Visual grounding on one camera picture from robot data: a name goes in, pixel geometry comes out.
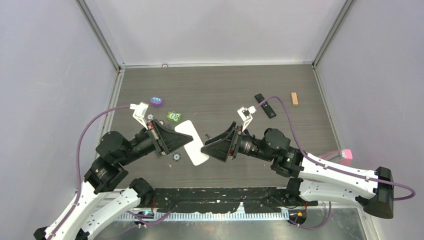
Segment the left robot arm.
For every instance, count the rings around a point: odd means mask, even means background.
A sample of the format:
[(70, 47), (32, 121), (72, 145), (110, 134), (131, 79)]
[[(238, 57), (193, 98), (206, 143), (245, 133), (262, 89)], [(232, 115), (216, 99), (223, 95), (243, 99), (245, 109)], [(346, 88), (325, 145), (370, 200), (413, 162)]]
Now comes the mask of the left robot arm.
[(174, 129), (158, 121), (151, 121), (132, 140), (121, 133), (106, 133), (96, 148), (99, 157), (84, 175), (72, 202), (49, 226), (38, 228), (33, 236), (37, 240), (93, 240), (119, 216), (137, 207), (154, 204), (154, 188), (143, 178), (134, 179), (117, 198), (97, 209), (118, 184), (128, 175), (128, 165), (150, 153), (160, 157), (181, 147), (187, 152), (202, 147), (193, 123), (186, 120)]

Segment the white remote control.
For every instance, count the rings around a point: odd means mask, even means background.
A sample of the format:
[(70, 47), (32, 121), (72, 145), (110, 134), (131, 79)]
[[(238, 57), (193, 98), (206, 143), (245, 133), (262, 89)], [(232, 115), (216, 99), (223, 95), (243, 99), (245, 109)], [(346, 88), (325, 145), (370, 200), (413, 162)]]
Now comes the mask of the white remote control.
[(174, 130), (178, 133), (189, 135), (193, 140), (183, 147), (194, 166), (205, 163), (210, 156), (202, 153), (201, 148), (204, 146), (194, 124), (190, 120), (186, 120), (176, 125)]

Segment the black remote control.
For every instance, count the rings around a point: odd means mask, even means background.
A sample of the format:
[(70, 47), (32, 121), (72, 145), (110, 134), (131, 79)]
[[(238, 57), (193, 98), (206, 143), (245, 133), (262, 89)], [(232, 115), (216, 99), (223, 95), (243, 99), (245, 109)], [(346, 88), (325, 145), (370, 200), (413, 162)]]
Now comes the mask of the black remote control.
[(267, 115), (267, 117), (269, 119), (272, 119), (272, 118), (274, 118), (274, 117), (277, 116), (277, 114), (275, 113), (275, 111), (273, 110), (273, 108), (269, 105), (269, 103), (267, 101), (265, 101), (265, 97), (261, 93), (256, 94), (254, 96), (254, 98), (256, 99), (256, 101), (258, 103), (262, 103), (263, 102), (262, 105), (261, 105), (261, 108), (263, 109), (263, 111), (265, 112), (265, 114)]

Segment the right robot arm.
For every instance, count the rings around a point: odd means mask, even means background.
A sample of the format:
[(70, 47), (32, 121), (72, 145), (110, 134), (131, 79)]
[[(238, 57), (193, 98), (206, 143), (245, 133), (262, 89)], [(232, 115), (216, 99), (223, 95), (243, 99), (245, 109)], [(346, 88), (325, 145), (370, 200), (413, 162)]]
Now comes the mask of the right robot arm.
[(232, 123), (200, 149), (221, 162), (237, 154), (271, 163), (270, 168), (289, 178), (285, 198), (291, 205), (302, 201), (352, 204), (374, 217), (394, 217), (392, 172), (386, 167), (357, 169), (324, 160), (290, 145), (291, 140), (276, 128), (267, 128), (261, 139)]

